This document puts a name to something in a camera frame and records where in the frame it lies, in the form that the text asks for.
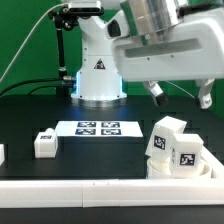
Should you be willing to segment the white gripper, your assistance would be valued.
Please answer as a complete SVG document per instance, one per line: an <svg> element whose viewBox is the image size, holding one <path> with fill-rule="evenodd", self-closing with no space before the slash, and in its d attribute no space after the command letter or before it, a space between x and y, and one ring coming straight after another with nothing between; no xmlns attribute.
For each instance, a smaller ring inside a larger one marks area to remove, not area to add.
<svg viewBox="0 0 224 224"><path fill-rule="evenodd" d="M178 26L169 42L148 46L122 38L113 43L113 55L123 79L145 81L144 88L156 106L168 104L157 81L200 79L196 81L196 103L200 109L208 109L214 78L224 78L224 29L219 25Z"/></svg>

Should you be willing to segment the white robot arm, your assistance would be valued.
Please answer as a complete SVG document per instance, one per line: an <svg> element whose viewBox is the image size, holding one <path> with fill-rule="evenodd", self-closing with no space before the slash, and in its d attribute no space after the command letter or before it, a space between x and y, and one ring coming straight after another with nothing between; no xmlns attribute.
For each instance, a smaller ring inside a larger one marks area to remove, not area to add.
<svg viewBox="0 0 224 224"><path fill-rule="evenodd" d="M212 105L214 81L224 79L224 6L187 0L122 0L108 25L122 78L141 82L156 105L167 103L161 81L194 80L198 106Z"/></svg>

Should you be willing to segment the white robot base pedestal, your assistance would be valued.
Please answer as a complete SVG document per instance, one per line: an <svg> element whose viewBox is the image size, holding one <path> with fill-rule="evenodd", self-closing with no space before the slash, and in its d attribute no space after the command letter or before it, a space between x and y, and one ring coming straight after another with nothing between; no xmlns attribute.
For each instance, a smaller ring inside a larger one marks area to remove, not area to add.
<svg viewBox="0 0 224 224"><path fill-rule="evenodd" d="M127 94L112 56L112 40L106 22L98 16L78 20L82 34L82 66L76 73L71 98L88 107L110 107L123 103Z"/></svg>

